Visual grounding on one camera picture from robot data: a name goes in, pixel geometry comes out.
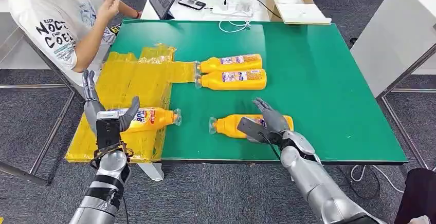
clear bottle cap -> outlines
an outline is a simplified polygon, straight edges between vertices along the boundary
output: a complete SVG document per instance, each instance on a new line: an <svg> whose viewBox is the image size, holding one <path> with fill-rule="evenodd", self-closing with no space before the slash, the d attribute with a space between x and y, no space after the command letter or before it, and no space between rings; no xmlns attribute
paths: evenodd
<svg viewBox="0 0 436 224"><path fill-rule="evenodd" d="M200 61L194 61L194 76L201 76Z"/></svg>
<svg viewBox="0 0 436 224"><path fill-rule="evenodd" d="M195 76L194 79L194 83L195 83L195 88L200 89L202 87L202 76Z"/></svg>
<svg viewBox="0 0 436 224"><path fill-rule="evenodd" d="M216 118L210 117L209 118L209 134L216 133Z"/></svg>
<svg viewBox="0 0 436 224"><path fill-rule="evenodd" d="M177 108L173 111L173 124L175 125L181 125L181 110L180 108Z"/></svg>

gray carpet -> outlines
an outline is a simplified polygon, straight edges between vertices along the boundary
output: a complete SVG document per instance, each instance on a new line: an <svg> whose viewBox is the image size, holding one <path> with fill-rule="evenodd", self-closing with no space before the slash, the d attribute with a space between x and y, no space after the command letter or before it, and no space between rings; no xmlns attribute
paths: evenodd
<svg viewBox="0 0 436 224"><path fill-rule="evenodd" d="M124 1L140 10L145 0ZM324 14L338 25L347 43L351 37L359 36L381 2L315 0ZM113 24L119 22L120 16ZM59 80L51 71L0 70L0 83L35 82L57 83ZM431 83L436 82L430 76L413 76L405 82L406 86L429 86ZM2 161L30 170L67 96L68 91L64 89L49 92L1 90ZM433 166L436 163L433 139L436 137L433 129L436 96L391 94L388 98L426 162ZM39 176L52 180L50 186L41 188L0 173L0 216L5 217L4 223L66 223L72 217L94 175L88 165L71 164L62 159L82 112L81 104L74 100L38 172ZM388 121L410 163L380 168L402 189L406 173L418 164L392 120ZM367 211L393 223L401 194L394 191L379 173L367 170L361 182L351 183L354 192L349 185L350 166L327 166L326 169L350 198ZM317 222L280 165L172 163L165 164L163 171L165 179L154 182L138 166L132 168L125 193L130 223ZM123 205L117 223L125 223Z"/></svg>

yellow bottle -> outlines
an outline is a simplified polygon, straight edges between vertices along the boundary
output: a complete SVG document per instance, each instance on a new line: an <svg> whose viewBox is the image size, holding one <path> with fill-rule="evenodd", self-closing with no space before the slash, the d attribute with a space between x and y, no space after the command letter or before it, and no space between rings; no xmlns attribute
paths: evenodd
<svg viewBox="0 0 436 224"><path fill-rule="evenodd" d="M265 121L263 120L262 115L229 115L226 118L216 119L214 117L210 117L209 119L209 133L222 133L231 138L246 138L243 132L238 130L238 124L242 117L246 117L248 119L254 120L256 123L261 124L266 127ZM283 116L289 128L294 130L294 122L290 116Z"/></svg>
<svg viewBox="0 0 436 224"><path fill-rule="evenodd" d="M118 110L120 116L125 114L127 108L113 109ZM180 109L174 111L165 110L160 107L143 107L138 110L130 123L126 133L141 132L143 130L159 130L167 125L180 125Z"/></svg>
<svg viewBox="0 0 436 224"><path fill-rule="evenodd" d="M264 69L245 71L215 71L195 77L195 87L214 90L264 89L266 72Z"/></svg>
<svg viewBox="0 0 436 224"><path fill-rule="evenodd" d="M261 68L262 57L258 53L224 58L211 57L202 62L195 62L195 70L197 74L200 74L201 72L210 73L214 71L237 71Z"/></svg>

robotic hand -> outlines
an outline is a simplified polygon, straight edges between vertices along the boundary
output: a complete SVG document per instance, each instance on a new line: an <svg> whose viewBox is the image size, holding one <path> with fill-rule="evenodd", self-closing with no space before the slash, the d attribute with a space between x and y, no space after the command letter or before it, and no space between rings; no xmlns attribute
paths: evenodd
<svg viewBox="0 0 436 224"><path fill-rule="evenodd" d="M384 223L345 195L324 169L309 141L300 133L289 130L279 112L260 98L253 102L262 112L266 127L243 118L238 130L259 142L275 144L280 148L282 165L320 223Z"/></svg>
<svg viewBox="0 0 436 224"><path fill-rule="evenodd" d="M93 161L98 170L70 224L114 223L124 186L130 177L128 149L120 132L129 128L138 112L139 98L132 99L131 107L122 116L118 111L106 111L98 99L93 78L93 71L83 72L84 109L91 130L97 136Z"/></svg>

power strip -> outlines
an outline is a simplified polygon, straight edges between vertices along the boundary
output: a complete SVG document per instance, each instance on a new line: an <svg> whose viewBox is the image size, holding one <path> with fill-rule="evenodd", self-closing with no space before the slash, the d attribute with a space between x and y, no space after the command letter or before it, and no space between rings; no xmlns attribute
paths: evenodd
<svg viewBox="0 0 436 224"><path fill-rule="evenodd" d="M228 5L227 10L222 9L220 6L212 7L212 13L218 15L231 15L238 17L252 17L253 11L250 8L248 11L243 11L241 9L237 9L235 5Z"/></svg>

